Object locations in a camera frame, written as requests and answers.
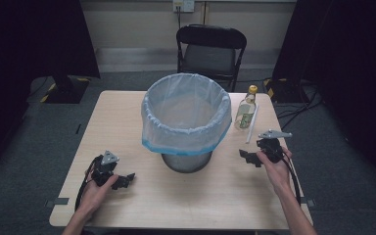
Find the black stand base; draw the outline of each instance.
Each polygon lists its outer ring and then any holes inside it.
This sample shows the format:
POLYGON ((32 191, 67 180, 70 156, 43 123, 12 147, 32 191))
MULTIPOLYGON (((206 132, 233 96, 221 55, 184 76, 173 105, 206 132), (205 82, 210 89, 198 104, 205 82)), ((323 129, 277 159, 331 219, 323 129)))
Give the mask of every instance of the black stand base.
POLYGON ((49 104, 79 104, 87 89, 89 80, 72 78, 70 81, 72 83, 70 91, 62 91, 57 87, 57 84, 53 84, 47 94, 41 99, 41 102, 49 104))
POLYGON ((267 94, 273 103, 308 103, 309 99, 301 88, 286 79, 264 82, 267 94))

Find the translucent plastic bag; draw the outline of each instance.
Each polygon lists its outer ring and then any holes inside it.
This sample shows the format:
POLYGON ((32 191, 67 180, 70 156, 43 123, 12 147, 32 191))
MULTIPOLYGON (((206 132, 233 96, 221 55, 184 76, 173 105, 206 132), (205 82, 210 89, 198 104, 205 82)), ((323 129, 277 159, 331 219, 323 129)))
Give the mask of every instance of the translucent plastic bag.
POLYGON ((212 152, 231 124, 231 100, 213 80, 198 74, 166 76, 142 102, 142 144, 184 158, 212 152))

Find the chair backrest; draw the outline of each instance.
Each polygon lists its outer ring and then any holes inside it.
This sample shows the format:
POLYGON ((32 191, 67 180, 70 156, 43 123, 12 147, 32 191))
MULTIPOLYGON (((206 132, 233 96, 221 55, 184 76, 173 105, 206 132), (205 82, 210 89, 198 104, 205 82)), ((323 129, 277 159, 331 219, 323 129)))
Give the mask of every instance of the chair backrest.
POLYGON ((204 24, 189 24, 176 33, 178 46, 180 43, 231 48, 244 50, 247 45, 246 36, 235 28, 204 24))

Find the gray carpet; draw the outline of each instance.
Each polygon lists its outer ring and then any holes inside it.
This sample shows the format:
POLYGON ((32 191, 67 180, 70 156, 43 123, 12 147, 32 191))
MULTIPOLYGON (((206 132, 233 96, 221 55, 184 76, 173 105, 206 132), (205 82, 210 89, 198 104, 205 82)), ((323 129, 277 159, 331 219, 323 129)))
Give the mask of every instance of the gray carpet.
MULTIPOLYGON (((175 71, 103 73, 102 79, 92 79, 79 105, 40 103, 53 81, 51 77, 34 80, 31 91, 35 92, 28 98, 23 124, 0 159, 0 234, 60 234, 62 228, 49 224, 51 209, 45 205, 59 195, 99 94, 104 90, 147 90, 172 73, 175 71)), ((265 79, 271 73, 241 70, 236 92, 246 92, 251 83, 263 92, 261 82, 247 80, 265 79)), ((309 97, 314 90, 305 88, 309 97)), ((314 102, 320 100, 316 95, 314 102)), ((277 104, 275 110, 285 116, 301 106, 277 104)), ((291 118, 279 119, 281 126, 291 118)), ((294 153, 305 196, 315 202, 310 212, 318 233, 376 234, 376 170, 347 143, 333 114, 318 105, 299 114, 284 131, 294 134, 286 141, 294 153)))

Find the white stick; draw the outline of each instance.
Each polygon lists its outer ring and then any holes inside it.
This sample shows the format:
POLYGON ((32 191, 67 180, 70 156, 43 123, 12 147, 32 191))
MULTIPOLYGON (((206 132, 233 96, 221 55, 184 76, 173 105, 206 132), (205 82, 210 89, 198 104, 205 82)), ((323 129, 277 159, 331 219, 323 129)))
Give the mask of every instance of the white stick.
POLYGON ((250 139, 252 138, 252 132, 253 132, 253 129, 255 128, 255 121, 256 121, 256 116, 258 115, 258 110, 259 110, 259 104, 256 104, 256 110, 252 117, 252 123, 250 125, 249 135, 247 136, 246 144, 249 144, 250 139))

